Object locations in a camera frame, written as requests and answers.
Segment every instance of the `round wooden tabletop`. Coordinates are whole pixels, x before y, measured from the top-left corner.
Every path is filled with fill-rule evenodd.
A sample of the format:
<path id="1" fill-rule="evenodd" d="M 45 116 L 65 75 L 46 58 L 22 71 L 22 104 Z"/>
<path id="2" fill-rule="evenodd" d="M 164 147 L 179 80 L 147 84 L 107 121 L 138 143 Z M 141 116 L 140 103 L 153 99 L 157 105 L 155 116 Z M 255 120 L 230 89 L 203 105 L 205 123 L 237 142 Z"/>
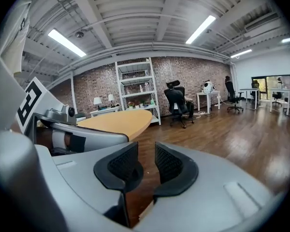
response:
<path id="1" fill-rule="evenodd" d="M 147 110 L 121 111 L 88 118 L 77 123 L 80 127 L 122 133 L 133 140 L 149 126 L 152 114 Z"/>

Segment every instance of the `wooden floor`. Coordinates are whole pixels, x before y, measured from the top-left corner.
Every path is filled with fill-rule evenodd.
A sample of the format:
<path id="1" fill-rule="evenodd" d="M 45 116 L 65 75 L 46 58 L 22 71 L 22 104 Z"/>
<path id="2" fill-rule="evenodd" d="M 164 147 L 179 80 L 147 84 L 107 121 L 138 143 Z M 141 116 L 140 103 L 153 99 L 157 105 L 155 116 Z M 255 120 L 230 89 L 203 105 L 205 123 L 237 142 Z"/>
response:
<path id="1" fill-rule="evenodd" d="M 164 118 L 161 126 L 151 125 L 134 140 L 139 142 L 144 178 L 137 189 L 126 195 L 131 227 L 138 223 L 138 216 L 151 203 L 154 189 L 160 184 L 155 166 L 156 141 L 226 158 L 274 193 L 288 187 L 290 118 L 276 111 L 270 113 L 269 103 L 263 103 L 257 111 L 245 109 L 240 115 L 228 114 L 226 108 L 226 105 L 221 110 L 213 107 L 212 116 L 202 116 L 195 124 L 187 121 L 186 129 L 180 123 L 170 127 L 170 118 Z"/>

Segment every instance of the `shelf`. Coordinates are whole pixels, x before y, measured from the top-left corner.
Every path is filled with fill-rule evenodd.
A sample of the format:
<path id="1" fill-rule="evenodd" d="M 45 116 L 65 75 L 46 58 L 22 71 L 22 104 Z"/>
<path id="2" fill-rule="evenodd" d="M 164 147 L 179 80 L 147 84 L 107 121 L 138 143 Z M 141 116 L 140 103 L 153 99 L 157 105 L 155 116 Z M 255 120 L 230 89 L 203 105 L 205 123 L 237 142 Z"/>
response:
<path id="1" fill-rule="evenodd" d="M 120 81 L 123 85 L 132 85 L 132 84 L 137 84 L 137 83 L 149 82 L 149 80 L 152 78 L 153 77 L 151 75 L 148 75 L 148 76 L 134 77 L 134 78 L 129 78 L 129 79 L 122 79 Z"/>
<path id="2" fill-rule="evenodd" d="M 122 98 L 139 96 L 139 95 L 148 95 L 148 94 L 152 94 L 152 93 L 155 93 L 155 91 L 147 91 L 147 92 L 139 92 L 139 93 L 134 93 L 134 94 L 129 94 L 129 95 L 123 95 Z"/>
<path id="3" fill-rule="evenodd" d="M 159 122 L 159 119 L 153 115 L 150 123 L 155 123 L 155 122 Z"/>
<path id="4" fill-rule="evenodd" d="M 127 108 L 126 111 L 131 111 L 131 110 L 140 110 L 140 109 L 142 109 L 142 110 L 147 110 L 147 109 L 153 109 L 153 108 L 157 108 L 157 106 L 156 106 L 156 105 L 149 105 L 149 106 L 147 106 L 147 107 L 140 107 L 140 108 L 133 108 L 133 109 L 129 109 L 129 108 Z"/>
<path id="5" fill-rule="evenodd" d="M 150 62 L 138 62 L 132 64 L 117 65 L 121 73 L 141 72 L 150 69 Z"/>

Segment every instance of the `smoke detector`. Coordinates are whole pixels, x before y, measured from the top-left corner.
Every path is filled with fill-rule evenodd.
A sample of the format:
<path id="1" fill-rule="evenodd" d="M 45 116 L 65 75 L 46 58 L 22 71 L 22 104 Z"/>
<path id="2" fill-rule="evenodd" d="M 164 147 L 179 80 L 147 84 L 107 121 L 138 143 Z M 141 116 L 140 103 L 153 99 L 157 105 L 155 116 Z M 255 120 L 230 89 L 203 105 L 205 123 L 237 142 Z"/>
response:
<path id="1" fill-rule="evenodd" d="M 81 31 L 78 31 L 78 32 L 75 33 L 75 36 L 76 36 L 76 38 L 83 38 L 84 33 L 81 32 Z"/>

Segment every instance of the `table lamp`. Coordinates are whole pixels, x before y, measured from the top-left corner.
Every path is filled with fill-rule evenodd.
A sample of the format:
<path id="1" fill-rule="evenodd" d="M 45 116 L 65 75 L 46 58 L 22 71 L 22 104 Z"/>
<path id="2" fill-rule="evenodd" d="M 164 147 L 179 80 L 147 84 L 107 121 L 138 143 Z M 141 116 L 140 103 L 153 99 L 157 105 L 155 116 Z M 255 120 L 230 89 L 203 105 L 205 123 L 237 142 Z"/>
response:
<path id="1" fill-rule="evenodd" d="M 101 104 L 101 103 L 102 103 L 102 101 L 101 101 L 101 98 L 100 97 L 95 97 L 93 99 L 93 104 L 94 105 L 98 105 L 98 110 L 101 110 L 100 107 L 99 107 L 99 104 Z"/>
<path id="2" fill-rule="evenodd" d="M 114 100 L 114 95 L 109 94 L 109 95 L 108 95 L 108 101 L 111 102 L 111 104 L 112 104 L 111 107 L 114 107 L 114 105 L 113 105 L 113 100 Z"/>

